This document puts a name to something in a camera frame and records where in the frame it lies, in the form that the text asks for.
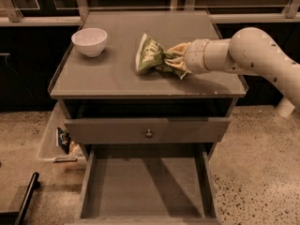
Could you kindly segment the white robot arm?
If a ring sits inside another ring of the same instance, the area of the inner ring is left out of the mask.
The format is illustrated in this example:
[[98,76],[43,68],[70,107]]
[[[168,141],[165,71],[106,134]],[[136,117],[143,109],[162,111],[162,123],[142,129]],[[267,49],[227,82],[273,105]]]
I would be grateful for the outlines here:
[[300,109],[300,64],[292,60],[263,30],[247,27],[227,39],[196,39],[178,44],[164,62],[188,72],[221,71],[261,76],[283,95],[276,106],[282,117]]

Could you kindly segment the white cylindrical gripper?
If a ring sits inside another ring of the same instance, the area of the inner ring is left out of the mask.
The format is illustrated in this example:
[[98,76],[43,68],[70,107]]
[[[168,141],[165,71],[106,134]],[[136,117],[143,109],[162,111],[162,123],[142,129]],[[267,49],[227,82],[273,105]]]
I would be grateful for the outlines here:
[[171,71],[179,74],[225,72],[232,68],[229,45],[229,39],[196,39],[191,43],[183,42],[171,47],[167,53],[184,56],[184,58],[167,58],[166,64]]

